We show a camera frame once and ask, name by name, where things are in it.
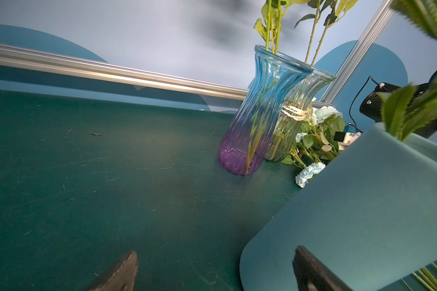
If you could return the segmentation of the white flower stem blue vase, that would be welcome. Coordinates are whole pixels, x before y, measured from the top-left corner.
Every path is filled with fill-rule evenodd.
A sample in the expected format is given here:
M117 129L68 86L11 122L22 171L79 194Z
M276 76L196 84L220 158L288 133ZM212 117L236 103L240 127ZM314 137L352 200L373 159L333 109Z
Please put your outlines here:
M323 106L314 109L312 116L302 122L289 153L281 162L300 169L314 163L330 163L340 154L339 145L334 140L335 133L344 131L344 128L343 114L336 108Z

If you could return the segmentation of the aluminium frame back bar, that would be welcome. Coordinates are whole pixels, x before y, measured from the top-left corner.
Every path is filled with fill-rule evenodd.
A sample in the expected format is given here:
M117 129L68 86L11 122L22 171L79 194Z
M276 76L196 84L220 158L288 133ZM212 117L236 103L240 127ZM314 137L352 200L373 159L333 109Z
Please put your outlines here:
M213 82L197 81L4 44L0 44L0 65L240 101L244 100L249 92L248 89Z

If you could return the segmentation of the red and coral rose stem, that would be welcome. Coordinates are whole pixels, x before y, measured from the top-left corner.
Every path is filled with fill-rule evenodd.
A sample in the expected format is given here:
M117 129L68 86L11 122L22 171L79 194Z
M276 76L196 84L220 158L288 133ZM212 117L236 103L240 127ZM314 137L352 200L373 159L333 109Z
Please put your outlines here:
M267 0L261 9L262 17L254 24L254 30L264 39L265 50L278 53L281 23L287 10L297 1Z

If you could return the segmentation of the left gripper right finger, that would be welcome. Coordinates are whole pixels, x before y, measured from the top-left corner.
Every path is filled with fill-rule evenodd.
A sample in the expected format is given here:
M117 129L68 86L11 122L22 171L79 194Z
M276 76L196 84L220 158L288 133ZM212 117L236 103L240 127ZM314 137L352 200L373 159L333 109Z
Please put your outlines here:
M300 291L352 291L304 246L298 246L292 261Z

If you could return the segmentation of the purple ribbed glass vase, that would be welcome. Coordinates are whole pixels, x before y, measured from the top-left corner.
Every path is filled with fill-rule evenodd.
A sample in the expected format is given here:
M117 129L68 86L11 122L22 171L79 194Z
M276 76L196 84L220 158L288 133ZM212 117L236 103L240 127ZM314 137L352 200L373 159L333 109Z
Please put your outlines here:
M255 78L218 149L227 171L246 176L259 169L287 95L313 71L295 58L255 46Z

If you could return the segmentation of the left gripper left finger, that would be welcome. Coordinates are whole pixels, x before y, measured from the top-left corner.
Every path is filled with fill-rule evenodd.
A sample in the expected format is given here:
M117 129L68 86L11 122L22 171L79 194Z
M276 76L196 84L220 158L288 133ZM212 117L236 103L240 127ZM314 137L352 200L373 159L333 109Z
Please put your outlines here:
M98 276L86 291L133 291L137 272L137 252L131 250Z

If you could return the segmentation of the clear ribbed glass vase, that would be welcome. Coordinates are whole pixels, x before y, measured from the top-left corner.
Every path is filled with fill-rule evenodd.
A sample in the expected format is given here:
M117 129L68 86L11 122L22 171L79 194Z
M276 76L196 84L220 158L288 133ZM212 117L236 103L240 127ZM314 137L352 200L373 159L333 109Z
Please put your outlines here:
M265 160L280 162L291 150L300 126L312 115L310 104L313 98L324 86L335 79L335 75L318 68L305 77L288 93L273 136L270 140Z

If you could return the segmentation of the light blue ceramic vase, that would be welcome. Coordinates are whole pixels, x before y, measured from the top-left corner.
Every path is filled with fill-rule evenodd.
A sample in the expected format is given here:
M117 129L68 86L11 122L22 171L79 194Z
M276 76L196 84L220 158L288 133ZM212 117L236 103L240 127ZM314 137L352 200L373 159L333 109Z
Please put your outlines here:
M304 246L356 291L377 291L437 260L437 144L380 123L322 170L247 243L246 291L294 291Z

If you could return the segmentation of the aluminium frame corner post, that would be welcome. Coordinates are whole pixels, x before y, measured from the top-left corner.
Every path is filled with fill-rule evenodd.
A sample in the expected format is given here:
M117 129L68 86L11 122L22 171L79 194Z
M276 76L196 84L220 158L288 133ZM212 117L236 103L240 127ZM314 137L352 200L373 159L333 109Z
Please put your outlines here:
M381 6L356 42L354 48L338 70L336 79L327 87L322 95L319 100L320 103L331 104L333 102L346 81L356 69L357 65L359 65L360 61L390 20L393 14L392 9L390 9L391 3L391 0L385 0L382 2Z

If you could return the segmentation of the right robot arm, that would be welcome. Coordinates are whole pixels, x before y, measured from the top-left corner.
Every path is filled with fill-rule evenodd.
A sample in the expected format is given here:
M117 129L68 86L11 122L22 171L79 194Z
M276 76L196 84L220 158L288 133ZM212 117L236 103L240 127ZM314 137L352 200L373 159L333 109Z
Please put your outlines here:
M379 84L361 103L360 113L382 122L399 140L413 133L430 137L437 132L437 71L429 82L418 86Z

